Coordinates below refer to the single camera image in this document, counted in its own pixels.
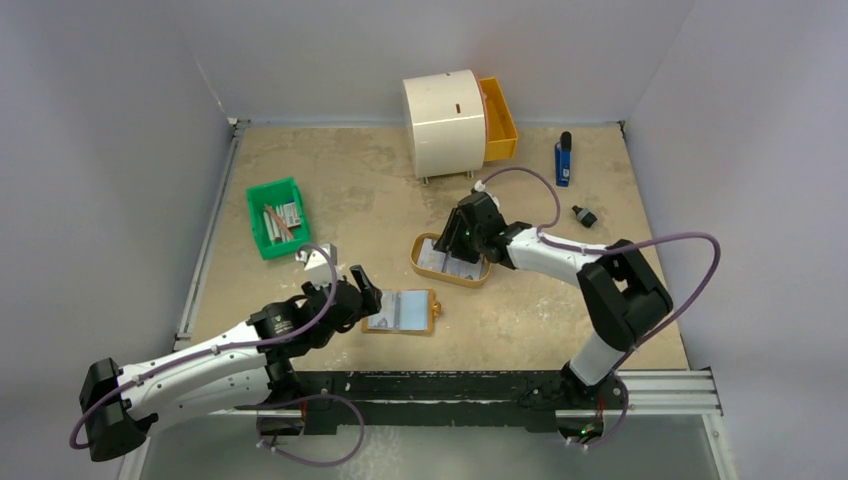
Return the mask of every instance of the blue device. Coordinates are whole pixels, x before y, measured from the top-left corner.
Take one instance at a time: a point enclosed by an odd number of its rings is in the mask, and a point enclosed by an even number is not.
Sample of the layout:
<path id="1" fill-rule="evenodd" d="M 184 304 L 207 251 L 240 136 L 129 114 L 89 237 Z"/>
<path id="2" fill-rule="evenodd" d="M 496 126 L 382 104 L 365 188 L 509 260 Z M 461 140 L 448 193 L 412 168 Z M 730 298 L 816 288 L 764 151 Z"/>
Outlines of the blue device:
<path id="1" fill-rule="evenodd" d="M 557 186 L 567 187 L 571 180 L 571 132 L 562 132 L 554 145 L 554 163 Z"/>

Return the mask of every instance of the white wall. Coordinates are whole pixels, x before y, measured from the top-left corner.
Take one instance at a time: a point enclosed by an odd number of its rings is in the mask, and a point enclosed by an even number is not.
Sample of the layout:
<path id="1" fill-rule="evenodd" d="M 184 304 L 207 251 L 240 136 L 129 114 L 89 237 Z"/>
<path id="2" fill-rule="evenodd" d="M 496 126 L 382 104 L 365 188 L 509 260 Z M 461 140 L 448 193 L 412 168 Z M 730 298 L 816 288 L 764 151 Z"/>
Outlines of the white wall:
<path id="1" fill-rule="evenodd" d="M 845 2 L 698 1 L 628 132 L 654 233 L 724 246 L 681 330 L 747 478 L 848 467 L 846 45 Z M 675 298 L 706 250 L 660 251 Z"/>
<path id="2" fill-rule="evenodd" d="M 163 1 L 0 3 L 0 477 L 117 475 L 77 396 L 172 345 L 228 128 Z"/>
<path id="3" fill-rule="evenodd" d="M 617 121 L 693 0 L 180 0 L 229 116 L 400 122 L 401 80 L 496 75 L 520 121 Z"/>

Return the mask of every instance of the beige tabletop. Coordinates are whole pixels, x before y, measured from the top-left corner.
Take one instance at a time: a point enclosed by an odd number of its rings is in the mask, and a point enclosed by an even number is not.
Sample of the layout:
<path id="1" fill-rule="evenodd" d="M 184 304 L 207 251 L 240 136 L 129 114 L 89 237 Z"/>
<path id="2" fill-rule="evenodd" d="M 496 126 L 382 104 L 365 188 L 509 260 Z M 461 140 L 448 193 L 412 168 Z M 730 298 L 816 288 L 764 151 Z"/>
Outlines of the beige tabletop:
<path id="1" fill-rule="evenodd" d="M 553 181 L 553 146 L 563 128 L 519 130 L 515 159 L 477 172 L 522 165 Z M 558 188 L 560 223 L 549 233 L 587 243 L 651 236 L 630 159 L 617 125 L 569 128 L 571 185 Z M 281 128 L 247 130 L 222 212 L 192 341 L 211 338 L 265 304 L 300 293 L 307 280 L 292 258 L 263 261 L 251 234 L 245 190 L 292 176 L 317 243 L 338 247 L 339 265 L 361 264 L 381 289 L 432 288 L 442 304 L 430 336 L 381 335 L 357 327 L 323 349 L 293 360 L 300 370 L 525 370 L 559 369 L 592 331 L 580 291 L 534 272 L 495 266 L 480 289 L 417 275 L 413 240 L 441 232 L 451 208 L 469 193 L 464 175 L 414 178 L 404 128 Z M 554 203 L 535 178 L 510 172 L 493 179 L 507 223 L 548 222 Z M 589 207 L 598 223 L 586 229 L 573 204 Z M 659 272 L 653 249 L 645 256 Z M 676 325 L 644 345 L 625 368 L 687 368 Z"/>

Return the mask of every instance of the green basket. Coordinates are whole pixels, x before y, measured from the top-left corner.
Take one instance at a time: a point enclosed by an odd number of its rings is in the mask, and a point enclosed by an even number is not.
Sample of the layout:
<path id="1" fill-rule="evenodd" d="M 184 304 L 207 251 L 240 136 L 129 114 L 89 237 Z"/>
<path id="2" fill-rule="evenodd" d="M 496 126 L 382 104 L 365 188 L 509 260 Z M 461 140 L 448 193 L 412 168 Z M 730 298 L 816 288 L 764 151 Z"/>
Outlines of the green basket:
<path id="1" fill-rule="evenodd" d="M 265 205 L 283 205 L 292 201 L 297 205 L 297 213 L 300 215 L 300 225 L 291 229 L 294 240 L 271 243 L 263 215 Z M 259 248 L 259 254 L 262 255 L 263 260 L 294 253 L 301 245 L 312 239 L 309 221 L 303 212 L 303 198 L 300 196 L 300 189 L 297 188 L 292 177 L 248 188 L 247 208 L 250 210 L 253 240 L 256 241 L 256 246 Z"/>

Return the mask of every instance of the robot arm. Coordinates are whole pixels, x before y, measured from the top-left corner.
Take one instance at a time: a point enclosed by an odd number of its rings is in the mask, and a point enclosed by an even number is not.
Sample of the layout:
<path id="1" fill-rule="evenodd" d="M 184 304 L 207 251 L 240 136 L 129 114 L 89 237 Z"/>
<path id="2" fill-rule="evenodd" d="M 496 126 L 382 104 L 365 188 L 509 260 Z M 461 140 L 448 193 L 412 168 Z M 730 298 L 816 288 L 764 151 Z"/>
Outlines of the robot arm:
<path id="1" fill-rule="evenodd" d="M 324 347 L 335 332 L 349 331 L 381 308 L 382 292 L 356 265 L 350 268 L 356 286 L 337 275 L 335 299 L 318 323 L 298 336 L 274 341 L 306 325 L 327 303 L 330 269 L 337 271 L 334 247 L 328 250 L 331 264 L 315 252 L 299 258 L 311 280 L 301 287 L 303 295 L 271 303 L 211 340 L 123 367 L 111 358 L 91 365 L 80 393 L 83 412 L 118 386 L 135 384 L 87 418 L 91 459 L 124 455 L 155 432 L 222 408 L 297 398 L 298 383 L 289 359 Z M 173 362 L 178 364 L 150 376 L 157 367 Z"/>
<path id="2" fill-rule="evenodd" d="M 594 332 L 562 374 L 577 393 L 588 394 L 671 312 L 671 297 L 638 251 L 587 254 L 607 247 L 545 235 L 578 251 L 553 247 L 543 243 L 530 224 L 507 225 L 498 207 L 488 192 L 472 191 L 451 211 L 435 249 L 472 263 L 484 255 L 492 263 L 539 272 L 580 288 Z M 611 247 L 629 243 L 620 240 Z"/>

